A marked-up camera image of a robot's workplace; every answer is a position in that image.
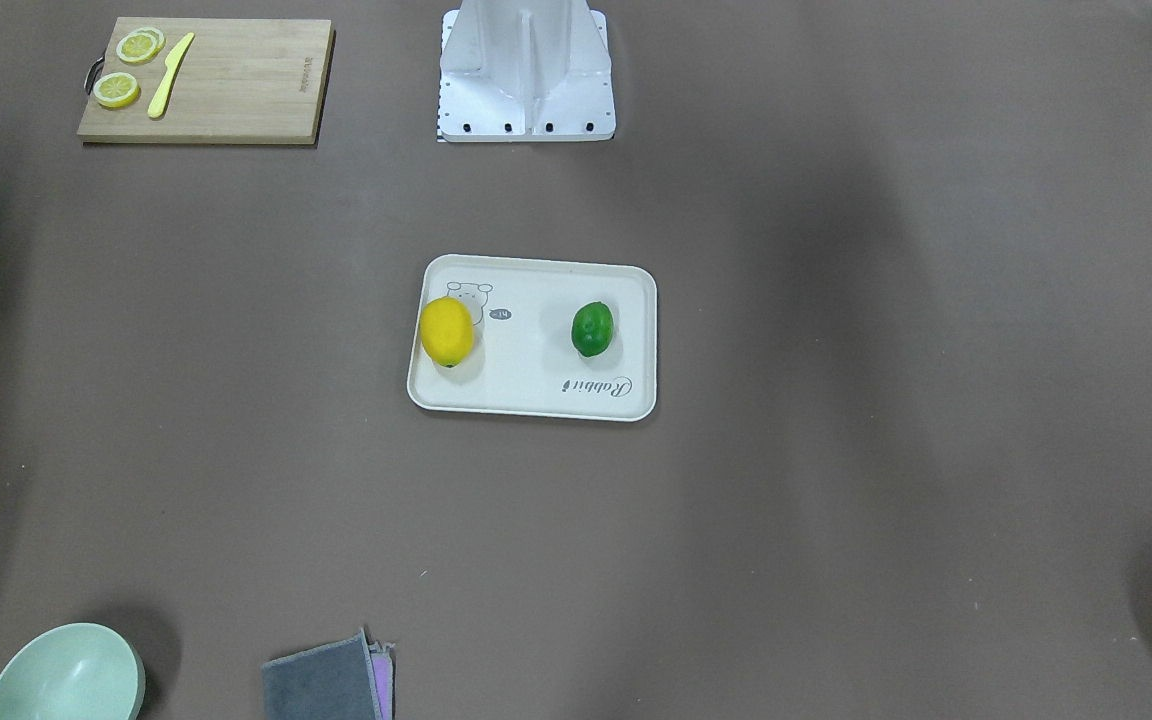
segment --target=wooden cutting board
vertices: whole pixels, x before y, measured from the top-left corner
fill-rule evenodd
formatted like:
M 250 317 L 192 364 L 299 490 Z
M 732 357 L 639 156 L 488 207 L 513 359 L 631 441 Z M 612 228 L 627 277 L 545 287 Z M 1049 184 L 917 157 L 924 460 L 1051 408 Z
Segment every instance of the wooden cutting board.
M 118 59 L 116 44 L 136 28 L 156 26 L 166 45 L 144 65 Z M 166 70 L 164 59 L 194 32 L 180 61 L 168 109 L 146 108 Z M 105 69 L 131 73 L 141 97 L 119 109 L 88 97 L 78 122 L 84 142 L 177 142 L 209 145 L 312 145 L 332 63 L 332 20 L 118 18 Z

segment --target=knife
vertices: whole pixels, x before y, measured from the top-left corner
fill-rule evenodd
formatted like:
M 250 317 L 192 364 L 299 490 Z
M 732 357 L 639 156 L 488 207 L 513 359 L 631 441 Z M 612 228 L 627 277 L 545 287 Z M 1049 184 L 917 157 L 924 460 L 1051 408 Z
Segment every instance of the knife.
M 175 73 L 180 68 L 180 59 L 184 58 L 184 51 L 189 50 L 191 41 L 194 41 L 194 33 L 185 33 L 175 44 L 170 53 L 168 53 L 168 59 L 164 60 L 166 67 L 168 67 L 168 71 L 162 76 L 162 82 L 159 83 L 159 88 L 154 91 L 154 100 L 150 100 L 151 118 L 162 118 L 164 112 L 168 109 L 168 96 L 172 94 L 172 83 L 175 82 Z

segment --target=lemon slice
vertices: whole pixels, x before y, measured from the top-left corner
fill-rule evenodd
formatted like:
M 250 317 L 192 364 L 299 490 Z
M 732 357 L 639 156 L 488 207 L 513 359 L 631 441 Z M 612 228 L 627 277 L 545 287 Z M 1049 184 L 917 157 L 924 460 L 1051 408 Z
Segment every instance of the lemon slice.
M 92 85 L 92 97 L 106 108 L 124 108 L 141 97 L 141 83 L 131 73 L 109 73 Z
M 166 38 L 166 36 L 162 35 L 161 29 L 156 28 L 156 26 L 138 26 L 138 28 L 134 29 L 131 32 L 129 32 L 128 35 L 132 35 L 134 32 L 147 32 L 147 33 L 150 33 L 150 35 L 159 38 L 159 44 L 157 44 L 154 46 L 154 52 L 156 53 L 157 53 L 157 51 L 162 50 L 162 46 L 166 45 L 166 43 L 168 41 L 168 38 Z
M 147 60 L 159 54 L 159 38 L 154 33 L 132 31 L 127 33 L 123 40 L 118 41 L 118 59 L 128 65 L 146 63 Z

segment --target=cartoon bear drawing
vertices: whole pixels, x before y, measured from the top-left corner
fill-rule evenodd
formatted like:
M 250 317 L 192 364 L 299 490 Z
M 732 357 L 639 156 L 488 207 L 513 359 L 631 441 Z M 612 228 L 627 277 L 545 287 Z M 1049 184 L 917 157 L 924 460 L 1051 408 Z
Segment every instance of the cartoon bear drawing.
M 479 283 L 447 283 L 447 296 L 460 300 L 470 309 L 472 323 L 483 323 L 483 309 L 488 305 L 488 293 L 492 286 Z

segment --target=light green bowl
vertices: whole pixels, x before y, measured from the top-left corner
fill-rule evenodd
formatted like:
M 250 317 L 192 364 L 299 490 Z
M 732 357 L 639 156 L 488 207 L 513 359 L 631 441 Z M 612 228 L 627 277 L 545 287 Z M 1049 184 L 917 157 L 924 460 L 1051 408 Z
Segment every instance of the light green bowl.
M 0 720 L 132 720 L 143 698 L 141 657 L 92 623 L 38 635 L 0 675 Z

